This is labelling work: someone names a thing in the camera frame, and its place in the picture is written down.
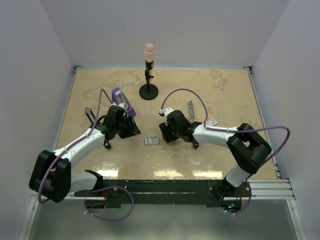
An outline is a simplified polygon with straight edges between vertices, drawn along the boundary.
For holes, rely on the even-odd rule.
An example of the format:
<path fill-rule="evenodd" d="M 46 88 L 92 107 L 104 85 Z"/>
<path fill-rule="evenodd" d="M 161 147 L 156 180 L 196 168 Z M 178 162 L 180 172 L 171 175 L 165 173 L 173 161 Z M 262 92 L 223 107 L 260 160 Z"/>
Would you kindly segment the grey black stapler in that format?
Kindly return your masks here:
<path fill-rule="evenodd" d="M 187 114 L 188 114 L 188 120 L 192 124 L 195 122 L 195 113 L 193 108 L 193 102 L 189 100 L 187 102 Z"/>

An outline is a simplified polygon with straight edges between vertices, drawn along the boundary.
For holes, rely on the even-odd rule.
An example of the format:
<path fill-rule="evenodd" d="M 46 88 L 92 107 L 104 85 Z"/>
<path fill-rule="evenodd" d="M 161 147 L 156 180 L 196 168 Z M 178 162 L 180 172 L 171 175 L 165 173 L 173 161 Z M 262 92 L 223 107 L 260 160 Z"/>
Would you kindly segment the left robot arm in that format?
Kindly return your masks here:
<path fill-rule="evenodd" d="M 110 149 L 110 140 L 115 136 L 126 139 L 141 134 L 134 117 L 121 106 L 111 105 L 106 115 L 94 117 L 88 114 L 90 128 L 71 143 L 39 153 L 28 184 L 39 197 L 59 203 L 69 193 L 80 191 L 99 196 L 104 190 L 103 177 L 92 170 L 72 173 L 73 167 L 101 146 Z"/>

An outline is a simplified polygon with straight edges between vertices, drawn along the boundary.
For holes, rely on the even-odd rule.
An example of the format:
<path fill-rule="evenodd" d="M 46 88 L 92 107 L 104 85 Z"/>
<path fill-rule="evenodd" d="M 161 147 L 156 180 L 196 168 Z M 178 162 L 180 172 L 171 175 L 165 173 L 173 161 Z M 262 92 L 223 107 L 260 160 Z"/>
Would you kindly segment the staple box sleeve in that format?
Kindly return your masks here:
<path fill-rule="evenodd" d="M 215 118 L 211 118 L 205 124 L 207 127 L 214 127 L 218 124 L 218 121 Z"/>

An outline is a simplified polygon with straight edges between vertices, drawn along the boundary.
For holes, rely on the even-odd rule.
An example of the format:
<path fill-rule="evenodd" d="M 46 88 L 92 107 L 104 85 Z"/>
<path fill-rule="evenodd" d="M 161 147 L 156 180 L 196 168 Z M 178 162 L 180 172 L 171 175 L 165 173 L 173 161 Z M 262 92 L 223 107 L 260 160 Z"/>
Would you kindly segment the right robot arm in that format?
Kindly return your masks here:
<path fill-rule="evenodd" d="M 164 118 L 159 128 L 166 143 L 182 139 L 186 143 L 212 144 L 230 150 L 236 165 L 222 185 L 223 192 L 230 197 L 241 190 L 245 179 L 257 173 L 272 151 L 264 138 L 247 123 L 239 127 L 209 128 L 197 121 L 189 122 L 180 110 L 171 107 L 159 110 L 159 115 Z"/>

